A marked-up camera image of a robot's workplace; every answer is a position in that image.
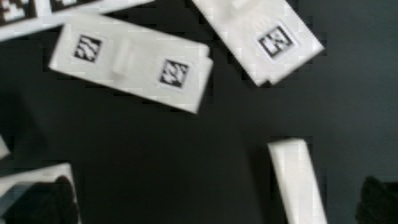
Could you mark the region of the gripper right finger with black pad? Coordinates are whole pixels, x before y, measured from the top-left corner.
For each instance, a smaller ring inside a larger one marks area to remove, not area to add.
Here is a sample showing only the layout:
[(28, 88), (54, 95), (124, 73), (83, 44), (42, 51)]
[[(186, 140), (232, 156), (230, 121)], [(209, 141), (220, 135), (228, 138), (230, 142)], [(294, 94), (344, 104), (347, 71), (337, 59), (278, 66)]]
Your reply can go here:
[(355, 210), (356, 224), (398, 224), (398, 182), (363, 179)]

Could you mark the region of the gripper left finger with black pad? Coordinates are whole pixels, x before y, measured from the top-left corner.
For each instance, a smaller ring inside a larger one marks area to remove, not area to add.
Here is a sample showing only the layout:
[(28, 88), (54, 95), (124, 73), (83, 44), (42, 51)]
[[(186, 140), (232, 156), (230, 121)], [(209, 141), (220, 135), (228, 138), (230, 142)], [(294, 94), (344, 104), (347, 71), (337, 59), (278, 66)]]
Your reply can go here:
[(77, 224), (72, 185), (63, 176), (53, 182), (19, 182), (0, 196), (0, 224)]

